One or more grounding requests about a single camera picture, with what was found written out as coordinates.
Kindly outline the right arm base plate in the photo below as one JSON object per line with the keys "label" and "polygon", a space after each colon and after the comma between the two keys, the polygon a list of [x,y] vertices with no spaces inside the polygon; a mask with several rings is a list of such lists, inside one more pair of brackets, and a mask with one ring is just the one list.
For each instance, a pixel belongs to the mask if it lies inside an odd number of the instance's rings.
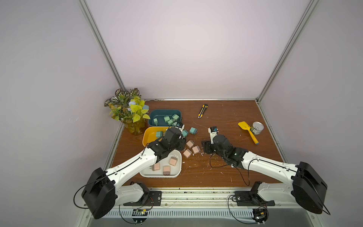
{"label": "right arm base plate", "polygon": [[266,201],[261,198],[256,192],[236,191],[232,196],[232,201],[237,203],[237,206],[256,206],[268,207],[275,206],[274,201]]}

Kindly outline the pink plug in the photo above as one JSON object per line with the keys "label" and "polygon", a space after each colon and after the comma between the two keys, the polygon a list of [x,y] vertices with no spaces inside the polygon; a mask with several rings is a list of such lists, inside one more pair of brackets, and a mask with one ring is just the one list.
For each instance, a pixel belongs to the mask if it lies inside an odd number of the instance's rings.
{"label": "pink plug", "polygon": [[161,169],[160,163],[156,163],[152,166],[152,171],[158,171]]}
{"label": "pink plug", "polygon": [[194,145],[195,145],[195,143],[192,140],[189,140],[188,142],[186,142],[187,148],[192,148]]}
{"label": "pink plug", "polygon": [[183,155],[188,159],[192,155],[192,151],[190,151],[189,149],[186,149],[183,152]]}
{"label": "pink plug", "polygon": [[171,157],[169,160],[169,165],[171,166],[176,166],[178,163],[178,158],[177,157]]}
{"label": "pink plug", "polygon": [[169,176],[171,174],[171,167],[170,166],[163,166],[163,175]]}
{"label": "pink plug", "polygon": [[200,153],[200,147],[194,146],[194,147],[192,147],[192,151],[193,151],[193,154],[198,154],[198,153]]}

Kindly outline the teal storage bin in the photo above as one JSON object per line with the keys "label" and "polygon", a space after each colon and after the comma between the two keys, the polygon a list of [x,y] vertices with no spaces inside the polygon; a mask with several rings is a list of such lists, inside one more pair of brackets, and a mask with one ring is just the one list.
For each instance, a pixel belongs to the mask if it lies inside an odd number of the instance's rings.
{"label": "teal storage bin", "polygon": [[153,110],[151,113],[150,113],[150,118],[148,120],[148,124],[150,127],[154,127],[154,121],[153,119],[156,118],[158,120],[158,126],[169,126],[168,123],[166,123],[164,121],[164,116],[169,116],[170,119],[172,120],[172,116],[174,114],[177,114],[180,116],[180,119],[178,119],[177,122],[180,122],[181,121],[181,117],[182,117],[182,113],[180,110],[177,110],[177,109],[156,109],[156,110]]}

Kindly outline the silver tin can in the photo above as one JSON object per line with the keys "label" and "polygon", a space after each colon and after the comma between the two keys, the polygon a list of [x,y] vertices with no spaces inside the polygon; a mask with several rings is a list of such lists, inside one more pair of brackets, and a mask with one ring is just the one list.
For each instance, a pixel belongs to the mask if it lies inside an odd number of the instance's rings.
{"label": "silver tin can", "polygon": [[251,132],[254,135],[259,135],[264,130],[264,125],[261,122],[253,122]]}

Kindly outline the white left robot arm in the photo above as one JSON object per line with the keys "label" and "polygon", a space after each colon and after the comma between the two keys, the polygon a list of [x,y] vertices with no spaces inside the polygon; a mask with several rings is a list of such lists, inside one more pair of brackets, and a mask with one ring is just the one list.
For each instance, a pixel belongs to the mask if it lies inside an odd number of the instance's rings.
{"label": "white left robot arm", "polygon": [[128,186],[125,183],[140,171],[167,158],[171,152],[183,150],[186,139],[182,131],[179,127],[168,128],[164,136],[149,143],[128,161],[107,170],[94,170],[88,182],[79,189],[85,208],[90,210],[94,219],[102,218],[116,205],[146,204],[149,189],[143,183]]}

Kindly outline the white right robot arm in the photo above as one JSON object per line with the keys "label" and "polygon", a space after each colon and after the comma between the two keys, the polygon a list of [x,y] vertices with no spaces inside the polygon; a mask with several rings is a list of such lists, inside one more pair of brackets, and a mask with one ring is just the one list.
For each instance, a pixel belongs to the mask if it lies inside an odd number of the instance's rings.
{"label": "white right robot arm", "polygon": [[310,164],[300,162],[295,165],[259,156],[234,147],[224,135],[213,136],[201,144],[207,154],[217,154],[233,168],[254,171],[282,183],[277,187],[260,183],[256,192],[260,199],[296,202],[311,213],[330,215],[324,204],[328,185]]}

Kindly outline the yellow toy shovel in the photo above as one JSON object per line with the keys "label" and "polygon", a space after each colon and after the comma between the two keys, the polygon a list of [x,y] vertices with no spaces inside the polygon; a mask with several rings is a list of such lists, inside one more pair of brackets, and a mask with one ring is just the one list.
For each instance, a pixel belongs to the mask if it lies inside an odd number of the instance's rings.
{"label": "yellow toy shovel", "polygon": [[255,137],[255,135],[251,131],[251,127],[246,122],[239,122],[238,123],[238,126],[241,129],[246,130],[249,133],[249,135],[250,135],[250,137],[253,140],[253,142],[254,142],[255,145],[258,145],[259,144],[259,141],[257,140],[257,138]]}

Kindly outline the white storage bin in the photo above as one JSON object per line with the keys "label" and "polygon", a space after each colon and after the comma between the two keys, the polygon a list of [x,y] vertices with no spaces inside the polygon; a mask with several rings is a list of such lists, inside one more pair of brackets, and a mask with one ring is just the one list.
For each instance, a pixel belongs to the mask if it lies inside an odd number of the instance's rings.
{"label": "white storage bin", "polygon": [[[169,165],[169,160],[171,157],[177,157],[178,163],[176,166]],[[174,150],[172,151],[166,158],[159,161],[161,165],[161,169],[158,171],[152,171],[152,166],[149,166],[142,171],[140,171],[140,175],[145,178],[176,178],[182,169],[182,155],[179,151]],[[171,174],[169,176],[163,175],[163,166],[170,166],[171,167]]]}

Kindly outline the potted green plant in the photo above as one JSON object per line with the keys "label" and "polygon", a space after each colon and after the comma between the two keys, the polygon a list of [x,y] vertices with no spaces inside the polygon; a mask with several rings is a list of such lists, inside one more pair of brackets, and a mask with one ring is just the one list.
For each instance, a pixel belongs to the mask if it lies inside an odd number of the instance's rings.
{"label": "potted green plant", "polygon": [[141,98],[138,88],[118,89],[113,97],[107,99],[105,107],[110,108],[110,116],[125,125],[133,135],[142,134],[146,121],[150,119],[149,110],[144,110],[145,100]]}

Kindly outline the yellow storage bin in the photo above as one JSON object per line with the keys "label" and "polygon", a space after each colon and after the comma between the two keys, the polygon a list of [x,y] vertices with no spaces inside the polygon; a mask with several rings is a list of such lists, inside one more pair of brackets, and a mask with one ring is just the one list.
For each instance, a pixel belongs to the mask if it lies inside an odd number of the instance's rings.
{"label": "yellow storage bin", "polygon": [[166,132],[168,127],[160,127],[160,126],[154,126],[154,127],[148,127],[143,136],[142,144],[145,147],[148,143],[153,142],[157,139],[157,132],[162,131],[163,133]]}

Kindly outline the yellow black utility knife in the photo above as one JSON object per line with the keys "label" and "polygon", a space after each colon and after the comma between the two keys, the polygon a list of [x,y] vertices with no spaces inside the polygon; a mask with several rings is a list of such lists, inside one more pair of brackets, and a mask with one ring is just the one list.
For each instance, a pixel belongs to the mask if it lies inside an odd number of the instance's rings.
{"label": "yellow black utility knife", "polygon": [[206,111],[206,109],[208,108],[208,104],[204,104],[204,105],[202,105],[202,108],[201,108],[201,110],[200,110],[200,113],[198,114],[198,118],[200,119],[200,118],[202,118],[202,116],[203,116],[203,114],[205,113],[205,111]]}

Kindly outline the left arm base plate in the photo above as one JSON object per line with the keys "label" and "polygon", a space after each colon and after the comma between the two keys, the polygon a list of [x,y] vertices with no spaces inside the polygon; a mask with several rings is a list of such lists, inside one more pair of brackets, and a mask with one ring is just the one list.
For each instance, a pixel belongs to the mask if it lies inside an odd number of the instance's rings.
{"label": "left arm base plate", "polygon": [[124,203],[123,206],[143,207],[143,206],[160,206],[162,199],[162,191],[150,191],[144,194],[137,202]]}

